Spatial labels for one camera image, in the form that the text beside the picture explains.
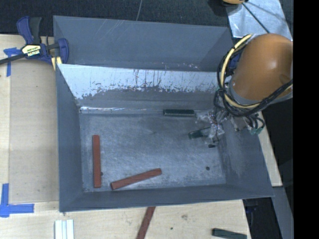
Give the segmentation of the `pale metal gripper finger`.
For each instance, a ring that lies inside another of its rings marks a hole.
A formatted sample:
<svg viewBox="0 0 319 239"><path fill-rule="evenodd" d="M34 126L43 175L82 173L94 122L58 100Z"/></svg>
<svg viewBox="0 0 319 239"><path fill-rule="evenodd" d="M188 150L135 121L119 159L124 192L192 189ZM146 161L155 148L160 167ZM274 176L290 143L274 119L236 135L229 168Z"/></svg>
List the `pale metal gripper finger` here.
<svg viewBox="0 0 319 239"><path fill-rule="evenodd" d="M220 123L212 124L209 129L208 138L211 141L219 141L224 134L225 134L225 131L222 124Z"/></svg>
<svg viewBox="0 0 319 239"><path fill-rule="evenodd" d="M210 124L221 124L225 121L225 112L220 110L203 111L196 114L199 121Z"/></svg>

